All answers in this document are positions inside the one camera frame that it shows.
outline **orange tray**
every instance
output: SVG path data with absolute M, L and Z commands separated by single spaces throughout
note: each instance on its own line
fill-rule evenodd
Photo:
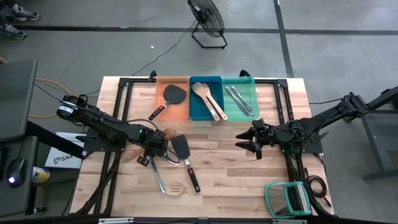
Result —
M 156 79 L 155 108 L 166 101 L 163 92 L 170 84 L 176 85 L 187 92 L 185 100 L 177 105 L 168 105 L 155 119 L 161 121 L 185 121 L 189 119 L 189 77 L 158 77 Z

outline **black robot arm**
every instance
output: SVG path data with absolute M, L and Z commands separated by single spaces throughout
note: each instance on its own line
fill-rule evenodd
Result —
M 349 93 L 334 107 L 313 116 L 289 121 L 286 124 L 273 126 L 266 124 L 262 119 L 253 121 L 248 131 L 236 136 L 248 141 L 237 142 L 236 145 L 256 153 L 257 159 L 262 158 L 261 148 L 266 145 L 280 145 L 291 151 L 302 147 L 305 143 L 316 144 L 328 133 L 319 135 L 321 128 L 332 124 L 339 119 L 351 121 L 367 113 L 369 105 L 359 95 Z
M 147 156 L 162 156 L 167 149 L 168 140 L 164 138 L 165 134 L 162 131 L 120 121 L 87 104 L 82 97 L 64 96 L 57 114 L 62 119 L 83 123 L 94 130 L 97 133 L 95 136 L 87 136 L 83 140 L 104 142 L 104 151 L 111 151 L 118 146 L 124 147 L 126 141 L 144 148 L 143 156 L 137 160 L 144 166 L 149 164 Z

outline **shoe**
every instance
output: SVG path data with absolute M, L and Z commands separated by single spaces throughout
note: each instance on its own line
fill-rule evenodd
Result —
M 15 18 L 19 21 L 26 21 L 27 19 L 30 21 L 36 21 L 40 19 L 40 14 L 36 12 L 30 12 L 23 7 L 18 7 L 19 12 L 12 12 L 15 16 Z
M 3 26 L 0 26 L 0 29 L 10 37 L 13 37 L 14 39 L 17 40 L 23 40 L 26 38 L 27 34 L 20 31 L 19 29 L 16 29 L 13 27 L 11 24 L 4 24 Z

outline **green tray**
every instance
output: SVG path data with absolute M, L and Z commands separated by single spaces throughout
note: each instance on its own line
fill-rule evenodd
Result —
M 239 106 L 235 103 L 231 95 L 225 90 L 228 86 L 232 86 L 242 96 L 243 100 L 250 106 L 253 116 L 247 116 L 243 113 Z M 229 78 L 223 77 L 223 96 L 224 96 L 224 113 L 228 116 L 228 121 L 252 121 L 259 117 L 259 103 L 257 101 L 256 84 L 252 77 Z

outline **concrete floor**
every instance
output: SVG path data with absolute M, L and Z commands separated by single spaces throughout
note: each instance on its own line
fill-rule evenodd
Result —
M 277 29 L 273 0 L 214 0 L 226 28 Z M 398 2 L 393 0 L 280 0 L 286 29 L 397 30 Z M 194 21 L 185 0 L 36 0 L 20 1 L 40 12 L 32 25 L 187 28 Z M 179 32 L 28 31 L 26 40 L 0 35 L 0 56 L 8 61 L 36 59 L 37 77 L 60 82 L 72 93 L 97 90 L 105 75 L 130 75 L 172 44 Z M 206 43 L 217 42 L 199 34 Z M 138 75 L 221 75 L 235 77 L 246 69 L 256 77 L 286 77 L 279 34 L 227 33 L 225 50 L 204 50 L 187 34 L 179 45 Z M 396 35 L 287 35 L 294 77 L 304 78 L 310 101 L 342 97 L 350 91 L 366 101 L 398 84 Z M 45 89 L 57 97 L 62 94 Z M 30 112 L 52 114 L 58 103 L 35 89 Z M 313 105 L 313 114 L 332 104 Z M 58 118 L 34 119 L 51 131 L 80 132 Z M 337 122 L 323 140 L 329 191 L 335 213 L 344 218 L 398 222 L 398 179 L 363 182 L 377 171 L 360 120 Z M 40 149 L 43 164 L 48 149 Z M 65 172 L 76 178 L 78 172 Z M 42 216 L 60 215 L 74 180 L 39 192 Z

